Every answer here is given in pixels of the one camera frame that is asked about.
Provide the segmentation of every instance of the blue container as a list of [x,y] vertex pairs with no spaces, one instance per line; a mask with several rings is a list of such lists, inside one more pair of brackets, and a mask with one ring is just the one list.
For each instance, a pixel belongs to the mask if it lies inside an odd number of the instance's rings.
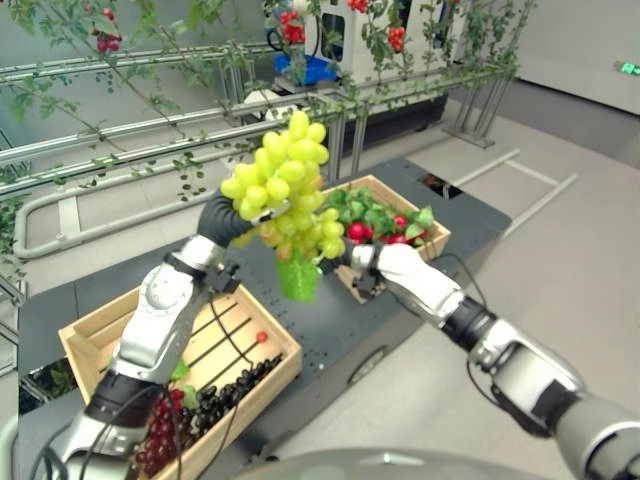
[[[307,61],[307,66],[304,71],[304,85],[313,85],[320,80],[333,81],[337,78],[336,71],[331,67],[331,64],[321,58],[312,57],[311,55],[304,56]],[[274,57],[274,66],[276,72],[282,73],[285,68],[289,66],[289,59],[284,54],[278,54]]]

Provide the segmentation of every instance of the grape bunch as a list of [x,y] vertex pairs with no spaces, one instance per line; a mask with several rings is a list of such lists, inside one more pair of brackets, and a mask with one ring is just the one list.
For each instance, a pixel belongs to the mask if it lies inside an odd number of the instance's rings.
[[174,416],[181,446],[184,446],[188,439],[192,413],[190,409],[181,404],[184,392],[175,389],[171,390],[169,395],[171,395],[171,400],[164,394],[158,399],[153,411],[153,419],[149,424],[147,439],[142,449],[136,454],[136,465],[149,477],[158,473],[176,457]]
[[257,363],[251,370],[243,370],[235,383],[225,385],[220,391],[212,386],[198,392],[198,406],[194,409],[182,405],[182,390],[171,390],[171,400],[163,394],[154,408],[147,438],[136,453],[137,468],[153,477],[176,458],[174,415],[180,447],[186,450],[232,410],[281,360],[282,355],[278,355]]
[[246,245],[258,233],[265,245],[276,249],[281,262],[291,259],[294,246],[307,259],[320,255],[331,259],[344,253],[338,211],[314,213],[325,202],[319,167],[329,159],[320,143],[325,135],[324,125],[310,123],[306,113],[296,111],[287,130],[264,135],[253,163],[236,165],[232,178],[220,184],[222,194],[233,199],[233,208],[248,221],[266,208],[279,210],[283,202],[290,204],[284,214],[239,237],[234,246]]

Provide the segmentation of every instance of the wooden box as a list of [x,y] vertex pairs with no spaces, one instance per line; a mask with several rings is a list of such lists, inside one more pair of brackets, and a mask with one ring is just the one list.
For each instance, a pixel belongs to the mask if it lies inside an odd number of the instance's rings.
[[[109,365],[113,349],[137,303],[138,289],[131,290],[59,330],[85,402],[89,401]],[[183,355],[190,370],[185,378],[177,382],[178,386],[192,385],[200,390],[216,385],[220,389],[225,384],[235,382],[241,371],[250,366],[234,349],[219,322],[222,322],[240,351],[254,363],[279,354],[283,358],[240,401],[230,428],[233,410],[183,452],[182,480],[197,478],[214,459],[227,430],[224,446],[229,445],[302,369],[300,345],[242,285],[232,295],[217,298],[214,305],[219,320],[215,319],[208,304],[195,319],[191,339]],[[267,334],[264,343],[256,342],[258,332]],[[177,462],[174,460],[153,479],[173,480],[176,475]]]
[[[337,188],[344,189],[349,186],[351,188],[367,187],[371,192],[371,196],[376,202],[382,205],[390,205],[400,212],[419,210],[417,206],[399,195],[395,190],[386,186],[373,175],[367,175],[365,177],[357,178],[351,182],[343,183],[342,185],[333,187],[326,192],[329,193],[331,192],[331,190],[335,190]],[[421,247],[418,247],[416,249],[424,260],[430,260],[440,255],[440,253],[442,253],[442,250],[444,249],[445,244],[447,243],[447,240],[449,240],[449,236],[451,235],[451,232],[437,221],[434,223],[434,225],[436,229],[435,235],[429,242],[427,242],[426,245],[422,245]],[[354,272],[349,267],[343,266],[339,267],[336,270],[336,275],[360,303],[366,303],[366,300],[362,299],[358,294],[358,291],[352,286],[353,280],[354,278],[356,278],[356,272]]]

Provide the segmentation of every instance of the dark grapes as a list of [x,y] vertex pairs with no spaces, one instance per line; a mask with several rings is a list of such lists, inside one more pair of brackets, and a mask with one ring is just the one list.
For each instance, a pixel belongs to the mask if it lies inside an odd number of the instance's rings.
[[174,389],[168,396],[161,395],[153,410],[147,438],[135,456],[138,469],[153,477],[176,457],[174,416],[180,447],[187,450],[238,405],[281,360],[282,355],[278,355],[258,362],[253,369],[242,370],[233,384],[220,390],[211,386],[197,392],[198,407],[195,409],[182,405],[184,392],[181,390]]

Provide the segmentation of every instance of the black platform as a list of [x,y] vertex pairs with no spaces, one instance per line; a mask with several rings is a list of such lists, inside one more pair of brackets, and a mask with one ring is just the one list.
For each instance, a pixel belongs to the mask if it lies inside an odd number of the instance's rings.
[[[427,172],[405,159],[390,160],[357,176],[367,174],[375,175],[416,205],[430,204],[438,221],[452,232],[445,252],[461,257],[472,272],[480,268],[510,223],[506,215],[466,193],[449,200],[442,198],[418,180]],[[139,285],[163,255],[180,243],[29,299],[20,312],[20,375],[63,356],[58,329]],[[348,388],[353,372],[373,353],[391,351],[422,323],[388,292],[360,305],[333,275],[319,282],[313,304],[290,302],[279,292],[273,254],[258,241],[241,251],[231,249],[228,257],[240,264],[238,276],[245,286],[302,345],[305,361],[300,375],[208,467],[202,479],[233,478],[265,445],[285,439],[326,408]],[[461,284],[468,282],[454,259],[439,259],[434,265]],[[44,439],[82,406],[76,390],[21,417],[19,478],[27,478]]]

